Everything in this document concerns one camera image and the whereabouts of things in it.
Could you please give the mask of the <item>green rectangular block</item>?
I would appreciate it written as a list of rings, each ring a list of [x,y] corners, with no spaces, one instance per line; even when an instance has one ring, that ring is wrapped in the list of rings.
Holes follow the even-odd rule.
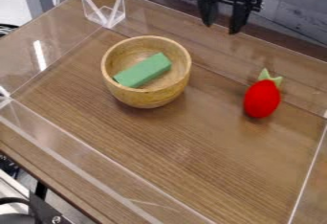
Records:
[[[137,88],[168,72],[170,66],[172,62],[166,56],[162,53],[156,53],[118,72],[112,79],[122,86]]]

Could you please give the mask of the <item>red plush strawberry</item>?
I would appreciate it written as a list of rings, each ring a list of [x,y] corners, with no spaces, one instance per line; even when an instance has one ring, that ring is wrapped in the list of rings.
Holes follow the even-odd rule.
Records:
[[[242,101],[244,112],[249,117],[261,119],[272,115],[281,102],[281,82],[282,77],[272,77],[268,70],[261,69]]]

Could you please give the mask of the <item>clear acrylic tray enclosure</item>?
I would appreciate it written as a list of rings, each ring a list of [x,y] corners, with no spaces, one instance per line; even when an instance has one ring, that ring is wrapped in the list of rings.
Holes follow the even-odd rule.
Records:
[[[327,224],[327,62],[124,0],[106,29],[68,0],[0,38],[0,152],[101,224]],[[190,53],[162,107],[110,95],[105,51],[141,35]],[[282,77],[270,116],[249,117],[261,69]]]

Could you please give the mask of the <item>light wooden bowl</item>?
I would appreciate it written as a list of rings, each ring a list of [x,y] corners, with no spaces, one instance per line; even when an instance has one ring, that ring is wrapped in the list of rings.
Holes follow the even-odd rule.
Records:
[[[101,74],[116,100],[136,108],[172,102],[189,81],[192,57],[174,40],[141,35],[117,42],[104,53]]]

